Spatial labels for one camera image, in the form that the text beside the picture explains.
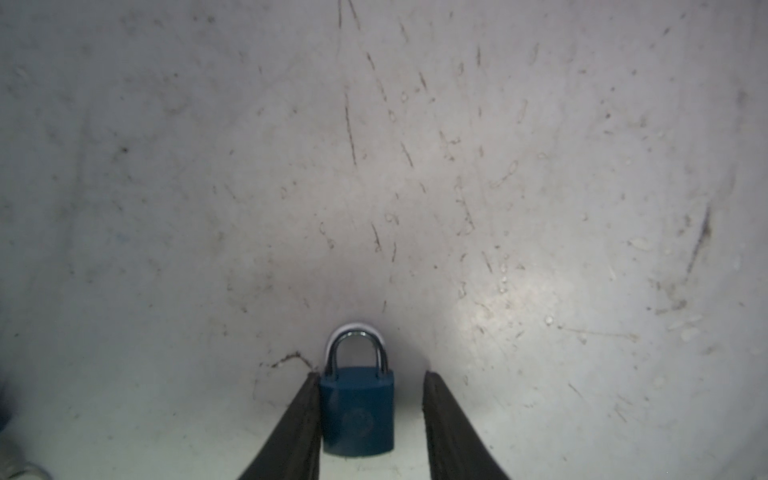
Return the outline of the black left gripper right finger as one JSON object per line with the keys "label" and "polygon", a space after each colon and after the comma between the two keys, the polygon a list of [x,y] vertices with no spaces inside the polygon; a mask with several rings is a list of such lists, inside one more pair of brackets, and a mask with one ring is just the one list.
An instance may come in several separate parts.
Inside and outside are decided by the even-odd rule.
{"label": "black left gripper right finger", "polygon": [[422,410],[432,480],[509,479],[443,378],[433,371],[424,376]]}

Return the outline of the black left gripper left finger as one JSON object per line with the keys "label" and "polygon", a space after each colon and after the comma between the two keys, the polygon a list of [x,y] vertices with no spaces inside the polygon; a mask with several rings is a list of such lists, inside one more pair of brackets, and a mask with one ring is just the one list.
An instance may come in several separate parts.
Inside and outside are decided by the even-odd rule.
{"label": "black left gripper left finger", "polygon": [[320,375],[309,373],[280,421],[240,480],[318,480],[320,474]]}

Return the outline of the small blue padlock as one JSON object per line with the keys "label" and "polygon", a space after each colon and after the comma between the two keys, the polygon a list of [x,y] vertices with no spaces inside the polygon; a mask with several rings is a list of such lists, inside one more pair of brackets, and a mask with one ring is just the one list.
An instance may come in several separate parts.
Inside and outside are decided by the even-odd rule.
{"label": "small blue padlock", "polygon": [[[338,350],[348,339],[368,340],[375,352],[369,366],[338,364]],[[395,377],[385,343],[363,324],[348,324],[331,337],[319,380],[323,449],[344,458],[372,457],[394,449]]]}

